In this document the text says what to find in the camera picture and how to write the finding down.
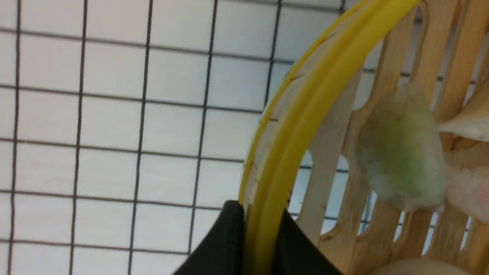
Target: yellow wheel rim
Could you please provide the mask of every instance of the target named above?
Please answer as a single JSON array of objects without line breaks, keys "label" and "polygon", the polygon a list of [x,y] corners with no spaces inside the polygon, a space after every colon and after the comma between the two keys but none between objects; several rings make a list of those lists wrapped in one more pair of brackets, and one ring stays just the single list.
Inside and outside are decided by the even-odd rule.
[{"label": "yellow wheel rim", "polygon": [[[244,275],[270,274],[275,240],[282,213],[292,190],[300,161],[321,120],[346,86],[368,53],[420,0],[362,0],[343,14],[318,37],[294,64],[277,94],[265,109],[244,165],[239,200],[249,208],[246,215],[244,241]],[[355,15],[347,26],[336,33],[331,47],[306,79],[285,119],[278,125],[254,198],[245,202],[246,185],[258,141],[279,98],[307,58],[344,22]]]}]

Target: wire grid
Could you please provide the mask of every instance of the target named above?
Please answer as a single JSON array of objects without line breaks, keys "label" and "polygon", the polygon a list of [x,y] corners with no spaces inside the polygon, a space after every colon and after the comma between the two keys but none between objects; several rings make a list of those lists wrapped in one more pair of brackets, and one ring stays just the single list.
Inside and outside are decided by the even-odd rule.
[{"label": "wire grid", "polygon": [[[13,143],[13,161],[12,161],[12,188],[10,190],[0,189],[0,193],[10,194],[11,199],[11,230],[10,230],[10,238],[0,239],[0,243],[9,243],[9,258],[8,258],[8,275],[12,275],[12,259],[13,259],[13,245],[14,243],[23,243],[23,244],[41,244],[41,245],[49,245],[49,246],[62,246],[62,247],[70,247],[70,259],[69,259],[69,274],[73,274],[73,255],[74,248],[94,248],[94,249],[102,249],[102,250],[114,250],[114,251],[129,251],[129,262],[127,268],[127,274],[130,275],[132,273],[132,264],[133,264],[133,252],[152,252],[152,253],[160,253],[160,254],[175,254],[175,255],[189,255],[192,251],[192,242],[193,242],[193,228],[195,223],[195,215],[197,209],[204,210],[220,210],[220,207],[207,207],[207,206],[198,206],[197,204],[197,193],[198,193],[198,184],[199,184],[199,176],[200,176],[200,164],[202,160],[218,160],[223,162],[231,162],[231,163],[242,163],[243,159],[230,159],[230,158],[210,158],[202,156],[202,148],[203,148],[203,138],[204,138],[204,129],[206,122],[206,115],[208,110],[220,110],[220,111],[229,111],[229,112],[241,112],[241,113],[250,113],[250,114],[260,114],[261,110],[249,110],[243,108],[228,108],[228,107],[215,107],[208,106],[208,96],[209,96],[209,85],[210,85],[210,69],[213,61],[213,57],[227,57],[237,60],[250,60],[250,61],[263,61],[269,62],[268,73],[267,73],[267,84],[266,84],[266,93],[264,98],[264,106],[267,104],[268,96],[270,94],[271,88],[271,78],[272,78],[272,70],[274,64],[293,64],[294,60],[284,60],[275,57],[276,43],[277,43],[277,35],[280,24],[280,17],[282,13],[282,8],[287,7],[289,9],[300,9],[300,10],[320,10],[326,13],[333,14],[342,14],[345,10],[346,0],[341,0],[341,5],[339,9],[327,8],[324,6],[318,5],[309,5],[309,4],[297,4],[297,3],[289,3],[282,2],[282,0],[278,0],[278,2],[267,2],[267,1],[259,1],[259,0],[227,0],[232,2],[247,2],[247,3],[256,3],[262,5],[271,5],[276,6],[276,17],[272,38],[272,49],[271,55],[269,58],[259,57],[259,56],[251,56],[244,54],[230,54],[223,52],[215,52],[214,51],[214,34],[216,28],[216,17],[218,12],[218,0],[214,0],[213,3],[213,12],[212,12],[212,26],[210,31],[210,45],[209,50],[194,50],[187,48],[179,48],[179,47],[171,47],[171,46],[155,46],[150,44],[151,38],[151,24],[152,24],[152,16],[153,16],[153,0],[149,0],[149,8],[148,8],[148,21],[147,21],[147,34],[146,34],[146,43],[134,43],[134,42],[125,42],[125,41],[117,41],[112,39],[100,39],[100,38],[88,38],[87,37],[87,13],[88,13],[88,0],[84,0],[83,4],[83,31],[82,37],[70,36],[70,35],[62,35],[62,34],[52,34],[38,31],[29,31],[21,29],[21,0],[17,1],[17,28],[0,28],[0,33],[14,33],[16,34],[16,73],[15,73],[15,85],[6,85],[0,83],[0,88],[10,88],[15,89],[15,124],[14,124],[14,133],[13,138],[0,138],[0,141],[8,141]],[[79,91],[78,92],[69,92],[62,91],[56,89],[45,89],[40,87],[25,87],[20,85],[20,48],[21,48],[21,35],[31,35],[37,37],[51,38],[51,39],[65,39],[65,40],[73,40],[80,41],[81,40],[81,60],[80,60],[80,79],[79,79]],[[96,42],[104,45],[118,45],[118,46],[126,46],[126,47],[136,47],[136,48],[144,48],[145,49],[145,62],[144,62],[144,82],[143,82],[143,92],[141,99],[134,99],[125,96],[113,96],[113,95],[100,95],[95,93],[84,92],[84,69],[85,69],[85,45],[86,42]],[[191,53],[196,55],[202,55],[208,57],[207,62],[207,74],[205,79],[205,91],[204,91],[204,101],[203,105],[200,104],[189,104],[189,103],[176,103],[172,101],[165,100],[151,100],[146,99],[146,91],[147,91],[147,83],[148,83],[148,64],[149,64],[149,53],[150,49],[159,49],[170,52],[179,52],[179,53]],[[363,72],[365,74],[374,74],[375,68],[364,68]],[[409,77],[409,72],[403,72],[402,76]],[[49,93],[49,94],[75,94],[79,96],[78,100],[78,124],[77,124],[77,138],[76,145],[59,143],[59,142],[46,142],[41,140],[22,140],[18,139],[18,126],[19,126],[19,94],[20,90],[26,91],[34,91],[41,93]],[[137,150],[131,149],[120,149],[120,148],[111,148],[105,146],[88,146],[81,145],[81,125],[82,125],[82,105],[84,97],[92,97],[92,98],[103,98],[103,99],[113,99],[113,100],[123,100],[123,101],[135,101],[141,102],[141,122],[139,129],[139,143]],[[200,128],[200,141],[199,141],[199,150],[198,155],[186,155],[186,154],[175,154],[175,153],[163,153],[157,151],[146,151],[143,150],[143,130],[144,130],[144,118],[145,118],[145,106],[146,103],[155,103],[155,104],[163,104],[169,106],[179,106],[179,107],[199,107],[203,109],[202,113],[202,122]],[[74,182],[73,182],[73,194],[72,195],[62,195],[62,194],[51,194],[44,192],[33,192],[33,191],[17,191],[16,190],[16,168],[17,168],[17,145],[18,144],[38,144],[38,145],[46,145],[46,146],[56,146],[56,147],[68,147],[76,149],[76,160],[75,160],[75,172],[74,172]],[[78,195],[78,174],[79,174],[79,164],[80,164],[80,149],[96,149],[96,150],[104,150],[111,152],[125,152],[125,153],[137,153],[137,163],[136,163],[136,179],[135,179],[135,189],[133,199],[120,199],[120,198],[110,198],[110,197],[95,197],[95,196],[84,196]],[[197,171],[195,177],[195,186],[194,186],[194,194],[191,205],[184,204],[176,204],[176,203],[166,203],[166,202],[156,202],[156,201],[147,201],[140,200],[138,198],[139,192],[139,179],[140,179],[140,166],[141,166],[141,156],[145,155],[155,155],[155,156],[165,156],[165,157],[178,157],[178,158],[187,158],[187,159],[197,159]],[[303,169],[310,169],[310,166],[302,165]],[[348,173],[347,170],[338,169],[338,173]],[[56,242],[45,242],[45,241],[32,241],[32,240],[21,240],[16,239],[14,236],[14,228],[15,228],[15,195],[32,195],[32,196],[43,196],[43,197],[60,197],[60,198],[70,198],[73,201],[73,213],[71,219],[71,242],[67,243],[56,243]],[[105,202],[124,202],[133,204],[133,214],[132,214],[132,223],[131,223],[131,237],[130,237],[130,245],[129,248],[121,248],[121,247],[111,247],[111,246],[102,246],[102,245],[85,245],[85,244],[77,244],[75,243],[75,221],[76,221],[76,209],[77,209],[77,199],[87,199],[94,201],[105,201]],[[366,217],[371,214],[371,196],[369,196],[368,203],[366,205]],[[192,211],[191,223],[190,223],[190,233],[189,233],[189,241],[188,241],[188,251],[187,252],[178,252],[178,251],[159,251],[152,249],[137,249],[134,248],[134,231],[135,231],[135,223],[136,223],[136,214],[137,214],[137,206],[139,204],[149,204],[149,205],[160,205],[160,206],[174,206],[174,207],[182,207],[189,208]],[[298,215],[298,213],[291,213],[294,217]],[[325,217],[327,220],[336,220],[335,217]],[[362,221],[361,231],[364,231],[367,227],[368,220]]]}]

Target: popsicle stick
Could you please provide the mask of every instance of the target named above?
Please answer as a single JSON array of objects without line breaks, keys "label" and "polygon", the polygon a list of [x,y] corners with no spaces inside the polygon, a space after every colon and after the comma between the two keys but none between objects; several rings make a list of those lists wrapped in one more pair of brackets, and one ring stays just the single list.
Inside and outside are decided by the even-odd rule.
[{"label": "popsicle stick", "polygon": [[424,0],[420,4],[424,14],[423,35],[411,71],[411,80],[423,86],[428,102],[431,102],[438,81],[457,1]]},{"label": "popsicle stick", "polygon": [[472,221],[457,264],[472,275],[485,274],[489,269],[489,225],[478,220]]},{"label": "popsicle stick", "polygon": [[358,239],[350,274],[367,275],[389,262],[400,211],[376,201],[372,220]]},{"label": "popsicle stick", "polygon": [[[465,2],[442,91],[435,108],[438,121],[453,118],[462,108],[477,55],[486,34],[488,18],[487,0]],[[443,134],[441,137],[444,148],[451,150],[453,135]],[[438,219],[426,257],[456,264],[467,219],[467,215],[447,203],[444,213]]]},{"label": "popsicle stick", "polygon": [[372,109],[385,95],[396,90],[404,56],[409,46],[415,10],[386,36],[372,94],[366,105],[352,113],[342,153],[349,162],[350,175],[335,228],[320,238],[319,250],[342,272],[349,274],[356,237],[370,189],[358,161],[357,140]]},{"label": "popsicle stick", "polygon": [[[421,3],[423,35],[411,79],[423,86],[427,102],[431,102],[438,80],[456,6],[457,0],[425,0]],[[421,256],[431,217],[432,214],[427,211],[408,214],[401,235],[393,247],[391,261]]]},{"label": "popsicle stick", "polygon": [[390,262],[421,255],[424,248],[424,242],[421,240],[425,240],[428,235],[432,216],[431,212],[424,210],[406,213],[401,233],[392,249]]},{"label": "popsicle stick", "polygon": [[312,172],[297,224],[313,244],[319,242],[336,167],[362,69],[350,79],[319,126],[310,146]]},{"label": "popsicle stick", "polygon": [[455,265],[466,231],[467,220],[467,215],[447,202],[444,212],[438,218],[430,247],[424,256]]}]

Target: wooden slat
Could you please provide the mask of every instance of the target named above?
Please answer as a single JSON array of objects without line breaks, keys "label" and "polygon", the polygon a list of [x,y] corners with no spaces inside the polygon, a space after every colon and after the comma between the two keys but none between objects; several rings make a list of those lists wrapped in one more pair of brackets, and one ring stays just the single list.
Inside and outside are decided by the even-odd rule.
[{"label": "wooden slat", "polygon": [[[461,15],[453,52],[435,108],[438,121],[453,118],[462,108],[479,49],[486,34],[489,1],[466,1]],[[441,137],[444,149],[451,150],[453,135],[443,134]],[[426,257],[456,264],[467,219],[467,215],[447,203],[445,211],[438,219]]]},{"label": "wooden slat", "polygon": [[350,79],[328,111],[309,146],[312,172],[297,224],[313,244],[319,242],[341,145],[361,75],[362,69],[359,69]]},{"label": "wooden slat", "polygon": [[342,152],[349,161],[350,175],[336,226],[333,231],[321,237],[318,248],[346,274],[350,274],[349,269],[353,263],[356,236],[370,192],[365,182],[365,171],[357,162],[358,135],[378,101],[397,88],[404,56],[409,46],[415,14],[415,10],[410,12],[386,36],[371,97],[362,109],[352,113],[347,137],[343,145]]},{"label": "wooden slat", "polygon": [[424,0],[420,5],[425,21],[411,80],[423,86],[428,102],[431,102],[438,81],[457,1]]},{"label": "wooden slat", "polygon": [[399,238],[394,243],[390,262],[421,255],[428,235],[432,213],[425,210],[406,213]]},{"label": "wooden slat", "polygon": [[[425,0],[423,33],[411,72],[411,80],[420,83],[431,102],[450,34],[452,16],[457,0]],[[416,211],[407,215],[398,241],[393,247],[391,261],[419,257],[426,240],[432,214]]]},{"label": "wooden slat", "polygon": [[489,225],[472,220],[457,265],[472,275],[485,274],[489,269]]}]

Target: black plastic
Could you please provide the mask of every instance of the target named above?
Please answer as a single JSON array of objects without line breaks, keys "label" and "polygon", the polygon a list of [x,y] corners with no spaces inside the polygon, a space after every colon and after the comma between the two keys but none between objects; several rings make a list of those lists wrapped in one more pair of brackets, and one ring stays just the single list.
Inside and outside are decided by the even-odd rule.
[{"label": "black plastic", "polygon": [[[201,244],[174,275],[241,275],[244,212],[227,201]],[[341,275],[284,211],[277,238],[272,275]]]},{"label": "black plastic", "polygon": [[207,236],[174,275],[240,275],[244,220],[241,205],[227,201]]},{"label": "black plastic", "polygon": [[275,246],[273,275],[341,275],[284,211]]}]

